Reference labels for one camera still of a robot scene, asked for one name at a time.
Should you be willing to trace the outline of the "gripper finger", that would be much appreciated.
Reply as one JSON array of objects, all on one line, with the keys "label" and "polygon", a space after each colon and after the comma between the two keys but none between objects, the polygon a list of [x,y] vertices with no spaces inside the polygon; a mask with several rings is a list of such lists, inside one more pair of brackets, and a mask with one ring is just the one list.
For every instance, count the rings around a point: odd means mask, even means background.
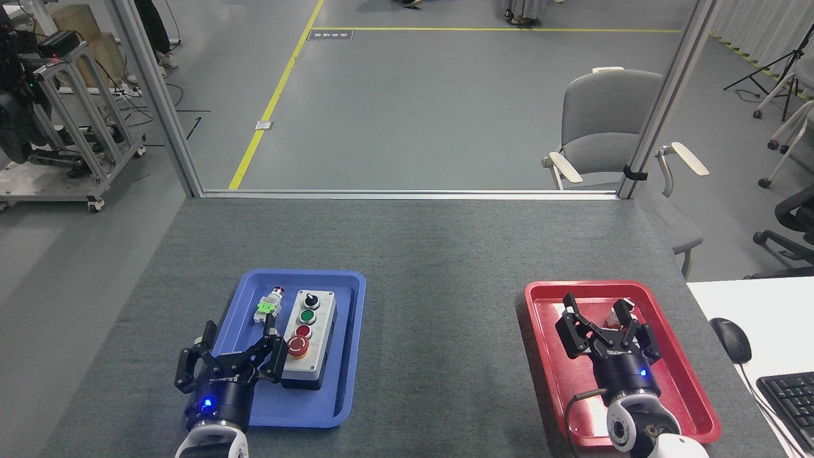
[{"label": "gripper finger", "polygon": [[207,320],[203,333],[187,348],[181,349],[174,385],[183,394],[211,394],[213,380],[221,374],[221,363],[212,355],[217,326]]},{"label": "gripper finger", "polygon": [[619,322],[619,330],[623,336],[619,340],[619,346],[623,350],[633,350],[633,346],[639,349],[640,353],[648,363],[656,363],[662,357],[653,328],[649,324],[642,324],[633,317],[631,311],[634,308],[633,302],[627,298],[622,298],[614,302],[613,311]]},{"label": "gripper finger", "polygon": [[576,298],[572,293],[567,293],[562,301],[565,310],[555,324],[555,330],[557,330],[566,355],[570,359],[577,359],[579,356],[587,354],[592,361],[595,361],[598,356],[593,351],[592,345],[596,339],[604,339],[601,328],[579,313]]},{"label": "gripper finger", "polygon": [[268,313],[263,322],[263,334],[257,342],[238,357],[238,373],[245,383],[266,380],[280,383],[288,356],[288,345],[275,327],[276,318]]}]

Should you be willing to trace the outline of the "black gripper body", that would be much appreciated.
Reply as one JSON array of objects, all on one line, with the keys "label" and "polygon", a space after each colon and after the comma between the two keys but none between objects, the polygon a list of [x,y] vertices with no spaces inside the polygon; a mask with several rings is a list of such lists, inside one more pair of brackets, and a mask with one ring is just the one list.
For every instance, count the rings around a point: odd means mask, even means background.
[{"label": "black gripper body", "polygon": [[248,368],[236,375],[226,371],[203,370],[185,409],[186,429],[202,422],[226,422],[247,432],[257,383],[257,371]]},{"label": "black gripper body", "polygon": [[597,346],[592,349],[592,363],[598,388],[606,391],[602,394],[604,402],[613,402],[640,389],[655,396],[662,394],[642,351]]}]

